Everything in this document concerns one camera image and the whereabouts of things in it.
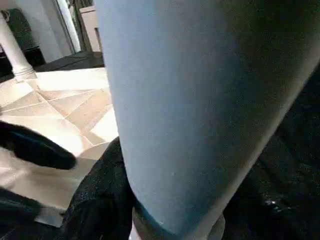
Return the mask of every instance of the white wall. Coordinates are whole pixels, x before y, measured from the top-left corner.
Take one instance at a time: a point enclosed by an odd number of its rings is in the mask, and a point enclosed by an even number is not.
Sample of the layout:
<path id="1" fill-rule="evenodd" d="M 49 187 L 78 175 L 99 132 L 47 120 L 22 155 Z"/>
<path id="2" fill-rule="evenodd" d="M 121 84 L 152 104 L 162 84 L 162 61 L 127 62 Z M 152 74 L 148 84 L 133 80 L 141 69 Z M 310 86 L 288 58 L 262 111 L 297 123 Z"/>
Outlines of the white wall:
<path id="1" fill-rule="evenodd" d="M 0 9 L 20 8 L 47 63 L 72 54 L 53 0 L 0 0 Z"/>
<path id="2" fill-rule="evenodd" d="M 0 10 L 1 9 L 13 9 L 16 8 L 16 4 L 13 0 L 0 0 Z"/>

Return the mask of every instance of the floor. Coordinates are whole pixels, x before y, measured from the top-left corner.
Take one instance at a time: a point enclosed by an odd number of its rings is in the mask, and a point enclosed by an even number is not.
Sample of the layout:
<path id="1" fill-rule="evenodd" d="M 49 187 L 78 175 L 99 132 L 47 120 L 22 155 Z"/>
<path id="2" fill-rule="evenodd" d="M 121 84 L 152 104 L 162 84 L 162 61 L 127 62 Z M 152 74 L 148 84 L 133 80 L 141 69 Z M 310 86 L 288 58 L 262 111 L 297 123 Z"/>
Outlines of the floor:
<path id="1" fill-rule="evenodd" d="M 101 54 L 78 53 L 43 65 L 37 79 L 6 80 L 0 93 L 0 120 L 36 131 L 78 159 L 73 170 L 53 170 L 0 149 L 0 186 L 66 209 L 81 179 L 118 136 Z"/>

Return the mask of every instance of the black fabric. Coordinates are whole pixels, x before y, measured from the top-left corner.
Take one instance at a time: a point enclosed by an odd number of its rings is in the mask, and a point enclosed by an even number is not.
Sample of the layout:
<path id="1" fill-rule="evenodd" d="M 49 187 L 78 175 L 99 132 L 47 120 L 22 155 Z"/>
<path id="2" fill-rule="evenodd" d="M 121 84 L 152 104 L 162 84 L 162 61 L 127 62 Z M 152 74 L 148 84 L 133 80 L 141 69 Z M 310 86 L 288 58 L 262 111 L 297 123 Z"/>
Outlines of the black fabric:
<path id="1" fill-rule="evenodd" d="M 320 68 L 224 211 L 223 240 L 320 239 Z"/>
<path id="2" fill-rule="evenodd" d="M 56 169 L 72 169 L 76 158 L 48 138 L 23 126 L 0 121 L 0 147 L 21 160 Z"/>
<path id="3" fill-rule="evenodd" d="M 120 140 L 116 138 L 79 185 L 60 228 L 18 222 L 2 231 L 0 237 L 2 240 L 127 240 L 132 228 L 133 202 Z"/>

